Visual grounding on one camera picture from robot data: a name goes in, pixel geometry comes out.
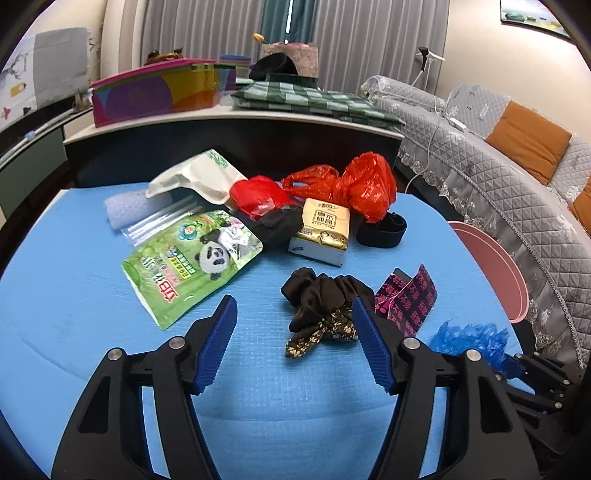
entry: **metal screw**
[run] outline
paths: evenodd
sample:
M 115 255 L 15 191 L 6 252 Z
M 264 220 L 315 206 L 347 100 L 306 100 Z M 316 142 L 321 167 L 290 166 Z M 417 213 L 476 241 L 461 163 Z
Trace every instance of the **metal screw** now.
M 172 337 L 169 341 L 168 341 L 168 346 L 170 348 L 174 348 L 175 350 L 179 349 L 179 348 L 183 348 L 185 344 L 184 338 L 183 337 Z
M 410 350 L 416 350 L 421 346 L 421 342 L 419 342 L 415 337 L 407 337 L 402 343 Z
M 480 360 L 482 358 L 482 355 L 480 354 L 480 352 L 478 350 L 474 350 L 474 349 L 470 349 L 466 352 L 466 356 L 468 357 L 468 360 L 472 360 L 473 362 L 477 362 L 478 360 Z
M 121 348 L 113 348 L 112 350 L 109 350 L 109 353 L 107 353 L 107 358 L 109 360 L 119 360 L 121 355 L 123 355 Z

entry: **green checkered cloth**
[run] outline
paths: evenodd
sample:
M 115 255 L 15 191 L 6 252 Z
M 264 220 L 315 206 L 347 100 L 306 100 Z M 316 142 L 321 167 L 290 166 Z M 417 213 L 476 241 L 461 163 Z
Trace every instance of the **green checkered cloth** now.
M 242 108 L 328 115 L 339 120 L 397 130 L 405 123 L 352 93 L 321 92 L 283 82 L 255 82 L 232 94 Z

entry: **gray quilted sofa cover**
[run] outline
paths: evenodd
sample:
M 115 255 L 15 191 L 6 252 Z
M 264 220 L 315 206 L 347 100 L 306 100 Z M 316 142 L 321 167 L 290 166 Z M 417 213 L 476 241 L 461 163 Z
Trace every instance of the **gray quilted sofa cover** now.
M 591 145 L 574 135 L 544 187 L 483 140 L 509 97 L 460 85 L 446 102 L 398 84 L 372 77 L 361 89 L 370 101 L 406 122 L 400 130 L 405 135 L 400 161 L 422 173 L 465 221 L 497 239 L 514 258 L 530 294 L 527 320 L 536 348 L 586 365 L 591 350 L 591 239 L 568 204 L 591 173 Z M 450 117 L 470 132 L 451 126 Z

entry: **gray curtain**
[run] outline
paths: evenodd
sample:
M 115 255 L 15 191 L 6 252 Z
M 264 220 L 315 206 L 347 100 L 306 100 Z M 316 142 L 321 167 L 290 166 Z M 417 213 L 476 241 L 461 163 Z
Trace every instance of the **gray curtain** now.
M 411 83 L 420 71 L 418 47 L 443 55 L 449 0 L 317 0 L 314 41 L 319 84 L 358 93 L 372 75 Z M 440 67 L 433 63 L 426 91 L 433 93 Z M 424 88 L 427 79 L 417 87 Z
M 142 59 L 184 48 L 185 56 L 217 60 L 220 54 L 248 55 L 258 44 L 264 0 L 149 0 L 142 36 Z

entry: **red plastic bag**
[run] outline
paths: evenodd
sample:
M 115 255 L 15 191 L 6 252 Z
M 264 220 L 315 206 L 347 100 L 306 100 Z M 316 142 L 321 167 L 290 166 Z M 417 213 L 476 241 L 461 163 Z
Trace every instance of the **red plastic bag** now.
M 254 220 L 284 205 L 295 204 L 274 180 L 263 175 L 237 181 L 230 188 L 230 197 Z
M 305 187 L 294 187 L 305 183 Z M 313 198 L 357 210 L 368 223 L 379 222 L 396 201 L 396 180 L 382 155 L 355 157 L 342 177 L 329 165 L 314 165 L 285 177 L 283 189 L 296 197 Z

